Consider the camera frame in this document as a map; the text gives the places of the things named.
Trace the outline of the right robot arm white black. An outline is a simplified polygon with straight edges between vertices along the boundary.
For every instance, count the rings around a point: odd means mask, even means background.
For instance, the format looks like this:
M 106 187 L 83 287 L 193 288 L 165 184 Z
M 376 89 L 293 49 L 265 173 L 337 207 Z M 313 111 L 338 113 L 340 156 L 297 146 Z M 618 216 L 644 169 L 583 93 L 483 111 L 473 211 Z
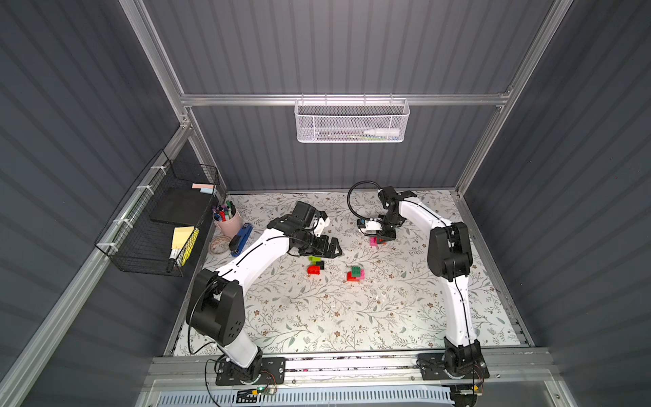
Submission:
M 442 280 L 446 312 L 443 365 L 451 378 L 463 378 L 481 364 L 481 344 L 471 317 L 469 281 L 473 254 L 468 227 L 452 222 L 428 208 L 412 191 L 397 192 L 392 187 L 378 191 L 387 211 L 382 223 L 390 228 L 409 220 L 428 234 L 427 265 Z

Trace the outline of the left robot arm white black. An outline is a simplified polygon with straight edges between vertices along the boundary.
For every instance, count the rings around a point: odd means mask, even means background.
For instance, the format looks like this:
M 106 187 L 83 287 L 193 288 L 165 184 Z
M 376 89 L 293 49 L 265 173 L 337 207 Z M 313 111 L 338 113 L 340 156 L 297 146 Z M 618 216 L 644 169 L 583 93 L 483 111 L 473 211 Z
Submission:
M 244 332 L 247 291 L 293 249 L 299 256 L 322 259 L 342 255 L 338 239 L 324 233 L 329 225 L 325 211 L 298 201 L 290 214 L 271 220 L 242 254 L 214 271 L 200 271 L 186 313 L 188 327 L 211 338 L 235 368 L 252 374 L 260 367 L 262 350 Z

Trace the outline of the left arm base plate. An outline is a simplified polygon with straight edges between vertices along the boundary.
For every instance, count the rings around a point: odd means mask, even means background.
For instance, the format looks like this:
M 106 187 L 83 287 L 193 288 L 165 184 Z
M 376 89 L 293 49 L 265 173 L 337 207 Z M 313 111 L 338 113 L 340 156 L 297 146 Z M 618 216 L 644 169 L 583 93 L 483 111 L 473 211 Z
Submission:
M 215 385 L 253 386 L 278 385 L 285 380 L 287 360 L 282 357 L 262 357 L 243 368 L 229 359 L 220 359 L 216 366 Z

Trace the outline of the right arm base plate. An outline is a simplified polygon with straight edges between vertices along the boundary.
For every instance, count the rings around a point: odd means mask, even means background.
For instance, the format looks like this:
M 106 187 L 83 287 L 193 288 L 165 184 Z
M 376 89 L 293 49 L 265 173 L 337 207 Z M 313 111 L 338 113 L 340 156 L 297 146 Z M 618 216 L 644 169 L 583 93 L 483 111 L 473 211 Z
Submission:
M 454 357 L 448 352 L 418 354 L 416 366 L 425 381 L 445 379 L 483 381 L 491 376 L 483 358 L 455 361 Z

